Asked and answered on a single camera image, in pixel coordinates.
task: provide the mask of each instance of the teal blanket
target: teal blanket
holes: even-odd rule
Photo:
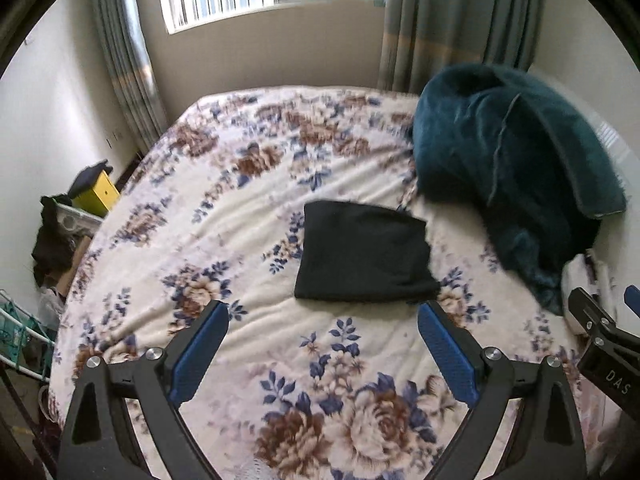
[[[424,88],[413,137],[420,191],[475,205],[502,266],[562,314],[562,266],[626,207],[588,123],[527,73],[459,64]]]

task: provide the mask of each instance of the silver bolt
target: silver bolt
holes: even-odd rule
[[[101,359],[97,355],[94,355],[93,357],[89,357],[89,360],[86,362],[86,365],[89,368],[95,368],[97,367],[97,365],[100,364],[100,361]]]
[[[162,357],[162,349],[154,346],[145,352],[145,357],[150,361],[155,361]]]
[[[552,368],[558,368],[562,364],[562,361],[555,355],[549,355],[546,358],[546,364]]]
[[[497,361],[502,357],[502,352],[500,352],[495,346],[488,346],[484,349],[484,355],[486,355],[487,359],[491,359],[491,361]]]

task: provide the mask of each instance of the yellow box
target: yellow box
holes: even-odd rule
[[[84,193],[81,193],[74,200],[74,206],[94,214],[104,217],[111,210],[113,204],[118,201],[120,194],[109,180],[108,175],[103,171],[94,186]]]

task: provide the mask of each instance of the bedsheet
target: bedsheet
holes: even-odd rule
[[[281,479],[422,479],[462,421],[406,302],[293,297],[303,205],[352,200],[427,221],[431,271],[450,318],[511,358],[562,359],[588,448],[602,398],[580,377],[577,342],[504,272],[478,215],[416,195],[406,130],[417,97],[350,88],[208,96],[133,174],[82,260],[54,351],[50,410],[64,423],[87,359],[165,346],[210,300],[230,327],[180,412],[222,478],[257,458]],[[136,401],[152,473],[168,478]],[[510,404],[480,478],[497,465]]]

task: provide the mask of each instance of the blue rubber pad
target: blue rubber pad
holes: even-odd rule
[[[640,290],[635,285],[629,285],[625,289],[625,303],[640,317]]]
[[[423,303],[418,307],[418,332],[442,372],[453,396],[466,402],[469,408],[478,403],[474,369],[431,307]]]
[[[193,399],[228,327],[228,310],[224,303],[219,303],[209,314],[209,318],[200,326],[198,332],[191,339],[191,343],[175,364],[169,400],[176,409],[183,402]]]

